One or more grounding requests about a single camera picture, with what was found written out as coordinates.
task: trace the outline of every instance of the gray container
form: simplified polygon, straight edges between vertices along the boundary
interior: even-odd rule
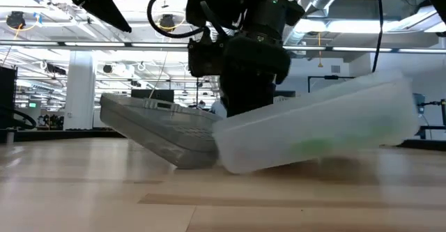
[[[100,99],[100,119],[180,169],[211,167],[218,152],[212,137],[217,115],[162,100],[110,93]]]

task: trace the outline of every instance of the desk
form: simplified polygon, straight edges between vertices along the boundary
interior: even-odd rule
[[[376,148],[248,175],[125,139],[0,147],[1,231],[446,231],[446,153]]]

